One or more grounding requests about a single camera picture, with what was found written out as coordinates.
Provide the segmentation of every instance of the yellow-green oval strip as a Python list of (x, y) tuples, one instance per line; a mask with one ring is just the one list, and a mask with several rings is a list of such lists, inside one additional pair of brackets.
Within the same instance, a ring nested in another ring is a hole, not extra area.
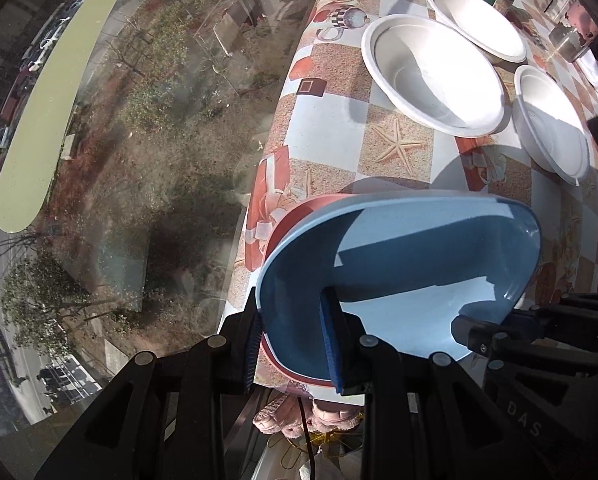
[(116, 0), (84, 0), (21, 115), (0, 171), (0, 229), (18, 233), (44, 204), (86, 65)]

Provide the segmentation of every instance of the black cable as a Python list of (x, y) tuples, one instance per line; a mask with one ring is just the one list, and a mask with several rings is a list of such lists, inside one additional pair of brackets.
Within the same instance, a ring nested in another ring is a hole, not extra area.
[(308, 449), (308, 460), (310, 461), (310, 480), (315, 480), (313, 443), (310, 442), (310, 433), (308, 432), (308, 423), (305, 420), (305, 411), (303, 410), (303, 402), (301, 402), (301, 397), (297, 397), (297, 401), (299, 402), (301, 422), (303, 423), (303, 435), (305, 436), (305, 446)]

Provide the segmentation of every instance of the table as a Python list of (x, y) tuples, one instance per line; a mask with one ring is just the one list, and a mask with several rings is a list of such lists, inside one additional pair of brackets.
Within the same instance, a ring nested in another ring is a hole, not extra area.
[[(351, 8), (358, 9), (353, 12), (356, 22), (345, 21), (344, 14)], [(401, 187), (490, 192), (531, 206), (542, 228), (542, 251), (518, 306), (545, 304), (567, 292), (598, 292), (598, 149), (594, 142), (590, 141), (591, 169), (582, 186), (569, 186), (539, 168), (521, 146), (510, 120), (516, 67), (506, 63), (496, 66), (508, 96), (506, 118), (490, 136), (452, 137), (397, 112), (367, 72), (360, 45), (367, 23), (401, 12), (434, 18), (426, 0), (316, 1), (259, 165), (224, 316), (243, 309), (268, 235), (295, 204), (324, 193)], [(328, 19), (333, 14), (334, 24)], [(508, 19), (527, 45), (528, 63), (557, 81), (582, 123), (598, 115), (592, 86), (578, 67), (552, 49), (550, 20), (522, 0), (516, 0)], [(328, 392), (289, 380), (263, 352), (255, 381), (329, 397)]]

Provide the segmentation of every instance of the white bowl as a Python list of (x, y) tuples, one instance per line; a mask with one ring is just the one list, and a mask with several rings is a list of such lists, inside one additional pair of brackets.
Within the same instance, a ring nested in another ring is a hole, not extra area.
[(515, 27), (483, 0), (428, 0), (435, 18), (454, 28), (490, 54), (492, 62), (521, 63), (526, 59), (524, 45)]
[(393, 14), (361, 40), (365, 66), (399, 111), (457, 137), (481, 137), (502, 121), (503, 88), (470, 41), (434, 20)]
[(578, 186), (590, 167), (587, 134), (549, 75), (529, 65), (515, 72), (512, 120), (528, 154), (544, 170)]

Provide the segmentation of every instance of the screw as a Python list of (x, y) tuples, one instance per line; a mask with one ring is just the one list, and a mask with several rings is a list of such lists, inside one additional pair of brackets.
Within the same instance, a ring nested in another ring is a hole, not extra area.
[(377, 339), (373, 335), (365, 334), (365, 335), (362, 335), (359, 338), (359, 344), (361, 346), (366, 347), (366, 348), (372, 348), (372, 347), (377, 346), (379, 344), (379, 339)]
[(488, 367), (490, 368), (490, 370), (500, 370), (501, 368), (503, 368), (503, 361), (490, 361), (488, 363)]
[(150, 352), (139, 352), (134, 356), (134, 362), (139, 366), (149, 365), (153, 362), (153, 354)]
[(223, 345), (227, 343), (227, 339), (224, 338), (221, 334), (211, 335), (207, 339), (208, 346), (210, 348), (221, 348)]
[(434, 364), (436, 364), (437, 366), (448, 366), (449, 364), (451, 364), (452, 359), (448, 354), (445, 354), (444, 352), (435, 352), (434, 354), (432, 354), (432, 362), (434, 362)]

